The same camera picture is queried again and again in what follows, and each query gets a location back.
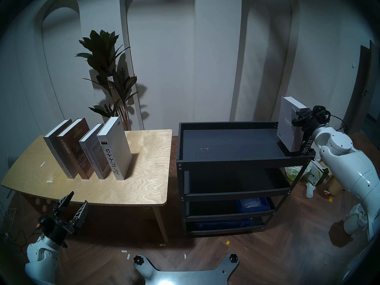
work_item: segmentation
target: blue container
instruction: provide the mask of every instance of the blue container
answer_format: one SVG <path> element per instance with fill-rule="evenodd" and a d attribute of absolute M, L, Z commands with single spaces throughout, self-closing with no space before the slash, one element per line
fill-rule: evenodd
<path fill-rule="evenodd" d="M 240 213 L 270 210 L 268 200 L 265 197 L 236 200 L 236 206 Z"/>
<path fill-rule="evenodd" d="M 234 229 L 251 227 L 252 219 L 241 218 L 239 220 L 196 221 L 194 224 L 199 230 Z"/>

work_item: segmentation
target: book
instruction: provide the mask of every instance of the book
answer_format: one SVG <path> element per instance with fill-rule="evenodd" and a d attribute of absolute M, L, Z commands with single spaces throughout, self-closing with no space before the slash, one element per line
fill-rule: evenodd
<path fill-rule="evenodd" d="M 77 167 L 78 173 L 82 179 L 89 179 L 94 172 L 91 163 L 88 161 L 81 145 L 79 144 L 79 140 L 83 138 L 89 130 L 86 119 L 78 118 L 57 135 L 57 139 L 61 142 L 62 148 Z"/>
<path fill-rule="evenodd" d="M 71 119 L 63 120 L 44 136 L 44 140 L 65 175 L 69 179 L 74 179 L 78 174 L 77 168 L 67 156 L 66 151 L 62 149 L 60 141 L 57 140 L 57 135 L 71 123 Z"/>
<path fill-rule="evenodd" d="M 292 125 L 292 120 L 296 118 L 299 113 L 305 113 L 309 110 L 309 107 L 303 105 L 291 96 L 281 98 L 277 136 L 290 152 L 299 150 L 304 135 L 301 127 Z"/>
<path fill-rule="evenodd" d="M 131 150 L 121 123 L 119 116 L 111 117 L 97 134 L 108 164 L 118 181 L 125 179 L 132 160 Z"/>
<path fill-rule="evenodd" d="M 79 144 L 81 145 L 84 154 L 86 154 L 94 172 L 101 180 L 104 180 L 111 170 L 99 139 L 96 136 L 103 126 L 104 123 L 94 125 L 92 129 L 79 140 Z"/>

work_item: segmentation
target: wooden table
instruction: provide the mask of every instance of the wooden table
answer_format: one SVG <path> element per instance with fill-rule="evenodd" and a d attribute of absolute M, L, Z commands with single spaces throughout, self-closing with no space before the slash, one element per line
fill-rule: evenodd
<path fill-rule="evenodd" d="M 151 206 L 167 242 L 159 206 L 166 204 L 172 130 L 125 132 L 132 161 L 125 180 L 110 172 L 100 180 L 69 179 L 39 136 L 17 159 L 1 185 L 24 194 L 59 200 L 74 191 L 72 202 L 114 206 Z"/>

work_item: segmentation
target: artificial plant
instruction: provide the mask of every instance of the artificial plant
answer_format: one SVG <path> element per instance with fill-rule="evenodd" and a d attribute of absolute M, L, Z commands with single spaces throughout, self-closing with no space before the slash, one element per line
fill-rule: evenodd
<path fill-rule="evenodd" d="M 111 104 L 104 107 L 99 105 L 94 105 L 93 108 L 89 107 L 93 112 L 96 112 L 104 117 L 112 117 L 119 115 L 126 129 L 128 129 L 128 111 L 127 111 L 127 101 L 134 94 L 131 94 L 132 86 L 136 83 L 136 76 L 126 76 L 124 69 L 116 70 L 115 61 L 116 58 L 122 54 L 125 50 L 130 47 L 125 48 L 118 53 L 119 49 L 115 50 L 115 44 L 119 35 L 115 35 L 115 32 L 108 33 L 101 30 L 98 34 L 96 31 L 92 30 L 90 33 L 90 38 L 83 38 L 79 42 L 91 52 L 90 53 L 78 53 L 76 57 L 86 58 L 88 65 L 98 72 L 96 76 L 97 82 L 91 79 L 84 78 L 88 81 L 92 81 L 100 86 L 102 86 L 110 95 L 113 109 Z"/>

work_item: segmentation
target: herringbone parquet floor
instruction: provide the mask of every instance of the herringbone parquet floor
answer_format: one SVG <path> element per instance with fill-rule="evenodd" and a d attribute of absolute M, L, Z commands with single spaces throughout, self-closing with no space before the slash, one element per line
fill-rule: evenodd
<path fill-rule="evenodd" d="M 351 138 L 380 173 L 380 152 L 362 134 Z M 90 206 L 84 227 L 78 235 L 69 236 L 68 248 L 61 250 L 57 284 L 144 284 L 132 265 L 137 254 L 145 255 L 159 270 L 186 271 L 214 269 L 229 252 L 240 257 L 229 284 L 334 284 L 344 266 L 368 243 L 365 231 L 349 237 L 342 230 L 342 220 L 356 204 L 349 193 L 343 192 L 329 202 L 320 195 L 321 190 L 316 190 L 308 199 L 301 183 L 264 232 L 185 237 L 181 231 L 176 149 L 177 137 L 173 137 L 168 201 L 162 208 L 169 243 L 160 246 L 163 239 L 149 208 Z M 11 235 L 15 237 L 22 228 L 28 237 L 39 214 L 20 194 L 14 196 L 10 207 L 17 207 Z M 36 239 L 37 235 L 32 236 L 28 243 Z M 16 249 L 18 261 L 26 263 L 26 257 Z M 127 260 L 121 250 L 128 250 L 131 258 Z"/>

